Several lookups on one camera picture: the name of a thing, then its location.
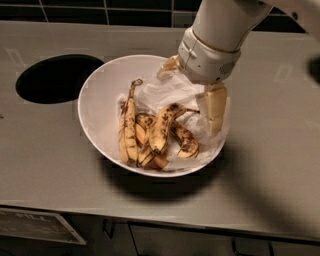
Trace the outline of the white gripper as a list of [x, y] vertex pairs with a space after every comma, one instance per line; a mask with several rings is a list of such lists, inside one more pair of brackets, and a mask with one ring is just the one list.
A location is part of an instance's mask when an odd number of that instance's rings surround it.
[[227, 104], [227, 88], [217, 82], [231, 75], [240, 55], [240, 50], [228, 53], [206, 46], [196, 38], [192, 28], [188, 28], [179, 45], [178, 55], [163, 63], [157, 71], [157, 78], [169, 79], [182, 69], [192, 83], [207, 85], [196, 96], [196, 102], [205, 119], [208, 134], [216, 135], [222, 129]]

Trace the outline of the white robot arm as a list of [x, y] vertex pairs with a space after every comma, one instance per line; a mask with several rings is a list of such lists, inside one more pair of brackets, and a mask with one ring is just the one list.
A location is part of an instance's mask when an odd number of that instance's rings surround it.
[[205, 87], [197, 100], [210, 134], [221, 130], [226, 104], [224, 99], [214, 102], [210, 92], [230, 76], [246, 37], [274, 7], [320, 40], [320, 0], [202, 0], [178, 53], [157, 72], [165, 79], [179, 70], [190, 82]]

